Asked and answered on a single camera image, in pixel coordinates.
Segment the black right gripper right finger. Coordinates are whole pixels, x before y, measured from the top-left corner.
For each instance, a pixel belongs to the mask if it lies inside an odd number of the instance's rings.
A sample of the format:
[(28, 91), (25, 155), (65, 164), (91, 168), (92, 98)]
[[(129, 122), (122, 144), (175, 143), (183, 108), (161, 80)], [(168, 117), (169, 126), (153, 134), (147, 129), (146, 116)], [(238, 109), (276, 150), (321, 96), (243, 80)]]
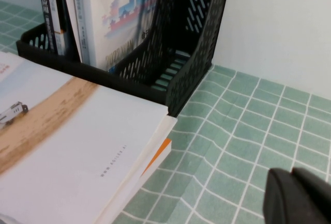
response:
[(293, 168), (291, 174), (300, 182), (324, 215), (330, 215), (330, 184), (305, 168)]

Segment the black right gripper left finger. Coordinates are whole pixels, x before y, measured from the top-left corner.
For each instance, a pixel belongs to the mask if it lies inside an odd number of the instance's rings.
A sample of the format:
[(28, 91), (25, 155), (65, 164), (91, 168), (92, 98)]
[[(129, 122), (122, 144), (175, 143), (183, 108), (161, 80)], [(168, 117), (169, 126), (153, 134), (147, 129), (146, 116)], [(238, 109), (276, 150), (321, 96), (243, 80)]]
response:
[(263, 201), (265, 223), (330, 223), (330, 215), (318, 209), (291, 172), (269, 170)]

